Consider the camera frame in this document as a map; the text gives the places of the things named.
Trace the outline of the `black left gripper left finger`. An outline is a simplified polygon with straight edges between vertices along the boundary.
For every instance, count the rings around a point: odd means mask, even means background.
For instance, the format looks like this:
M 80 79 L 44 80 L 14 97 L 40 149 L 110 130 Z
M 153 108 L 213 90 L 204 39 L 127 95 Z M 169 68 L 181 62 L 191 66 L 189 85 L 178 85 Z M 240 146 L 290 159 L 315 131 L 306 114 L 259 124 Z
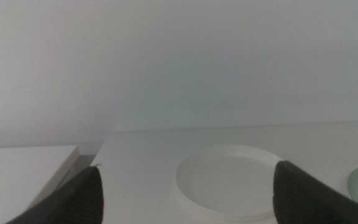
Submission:
M 96 166 L 89 166 L 7 224 L 102 224 L 103 183 Z

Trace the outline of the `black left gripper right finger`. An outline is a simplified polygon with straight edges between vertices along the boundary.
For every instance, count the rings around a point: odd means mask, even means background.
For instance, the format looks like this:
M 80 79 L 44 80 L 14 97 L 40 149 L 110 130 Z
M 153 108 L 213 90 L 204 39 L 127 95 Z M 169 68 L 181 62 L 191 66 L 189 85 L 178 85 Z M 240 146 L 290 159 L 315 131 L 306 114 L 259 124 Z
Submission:
M 279 224 L 358 224 L 358 203 L 289 161 L 273 176 L 273 211 Z

